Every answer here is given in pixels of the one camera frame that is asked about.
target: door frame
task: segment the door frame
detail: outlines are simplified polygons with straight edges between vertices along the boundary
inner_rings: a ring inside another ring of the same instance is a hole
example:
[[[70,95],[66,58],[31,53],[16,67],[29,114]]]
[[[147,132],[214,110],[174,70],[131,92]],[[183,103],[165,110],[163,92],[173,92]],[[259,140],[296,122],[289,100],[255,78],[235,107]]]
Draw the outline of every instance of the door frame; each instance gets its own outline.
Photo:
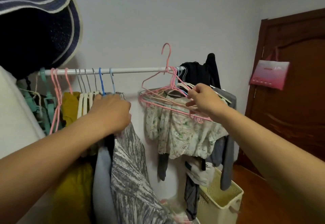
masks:
[[[316,18],[321,18],[321,17],[325,17],[325,8],[312,10],[312,11],[308,11],[308,12],[303,12],[303,13],[299,13],[299,14],[295,14],[295,15],[285,16],[285,17],[279,17],[279,18],[275,18],[275,19],[261,20],[260,30],[259,30],[259,34],[258,34],[257,47],[256,47],[256,52],[255,52],[255,58],[254,58],[254,65],[253,65],[251,77],[255,71],[258,61],[260,59],[262,59],[262,57],[263,57],[263,51],[264,51],[264,46],[265,46],[265,41],[266,41],[266,36],[267,36],[267,30],[269,27],[277,26],[277,25],[281,25],[281,24],[295,23],[295,22],[304,21],[304,20],[311,20],[311,19],[316,19]],[[248,118],[251,118],[251,112],[253,109],[255,91],[256,91],[256,85],[249,85],[246,111],[245,111],[245,116],[247,116]],[[244,158],[244,153],[241,150],[241,148],[239,149],[238,159],[236,161],[236,164],[242,165],[244,167],[246,166],[246,167],[248,167],[247,169],[253,171],[254,173],[259,174],[258,170],[254,167],[253,163],[247,162],[247,159]]]

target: door hinge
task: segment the door hinge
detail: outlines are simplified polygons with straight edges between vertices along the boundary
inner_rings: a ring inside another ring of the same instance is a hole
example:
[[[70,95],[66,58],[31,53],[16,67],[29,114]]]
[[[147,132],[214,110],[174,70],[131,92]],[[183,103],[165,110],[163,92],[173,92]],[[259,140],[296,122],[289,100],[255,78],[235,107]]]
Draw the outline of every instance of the door hinge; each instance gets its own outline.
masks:
[[[263,55],[264,55],[264,46],[263,46],[263,50],[262,50],[262,56],[261,56],[261,59],[263,58]]]

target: basket rim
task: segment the basket rim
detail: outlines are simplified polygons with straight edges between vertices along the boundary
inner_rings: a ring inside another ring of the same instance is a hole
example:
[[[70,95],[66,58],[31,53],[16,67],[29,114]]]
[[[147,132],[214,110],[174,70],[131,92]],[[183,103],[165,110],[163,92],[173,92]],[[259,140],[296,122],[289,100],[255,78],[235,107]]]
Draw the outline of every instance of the basket rim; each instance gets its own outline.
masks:
[[[218,168],[216,168],[216,167],[214,167],[214,169],[216,170],[216,171],[218,171],[220,174],[221,174],[221,171],[218,169]],[[205,192],[205,190],[203,189],[203,187],[202,186],[200,186],[200,189],[201,189],[201,193],[204,193],[211,201],[212,201],[212,203],[214,203],[215,205],[217,205],[218,206],[218,208],[220,208],[220,209],[227,209],[227,208],[229,208],[232,204],[233,204],[233,202],[235,202],[236,201],[236,199],[239,197],[239,196],[242,196],[243,194],[244,194],[244,190],[239,186],[239,185],[237,185],[233,180],[231,180],[231,184],[234,184],[235,186],[237,186],[240,190],[241,190],[241,193],[239,193],[236,197],[234,197],[232,200],[230,200],[229,201],[229,203],[227,204],[227,205],[225,205],[225,206],[223,206],[223,207],[221,207],[220,205],[218,205],[214,200],[213,200],[213,198],[212,197],[210,197],[210,195],[209,194],[207,194],[206,192]]]

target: forearm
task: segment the forearm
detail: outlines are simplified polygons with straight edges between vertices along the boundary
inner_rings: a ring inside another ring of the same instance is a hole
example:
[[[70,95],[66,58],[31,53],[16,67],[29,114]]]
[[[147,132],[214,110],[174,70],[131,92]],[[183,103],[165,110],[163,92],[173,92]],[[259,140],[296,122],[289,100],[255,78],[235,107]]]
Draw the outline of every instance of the forearm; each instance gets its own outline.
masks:
[[[296,213],[324,220],[325,163],[239,112],[228,108],[220,122],[268,183]]]
[[[87,117],[0,160],[0,219],[16,223],[100,137]]]

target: bag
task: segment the bag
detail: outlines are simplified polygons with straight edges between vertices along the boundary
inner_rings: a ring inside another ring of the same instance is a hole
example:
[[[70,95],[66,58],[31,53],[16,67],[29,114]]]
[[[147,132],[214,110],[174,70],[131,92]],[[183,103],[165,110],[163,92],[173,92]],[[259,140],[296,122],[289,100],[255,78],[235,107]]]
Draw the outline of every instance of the bag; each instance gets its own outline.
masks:
[[[266,60],[259,60],[249,84],[267,86],[283,90],[289,62],[278,61],[276,47]]]

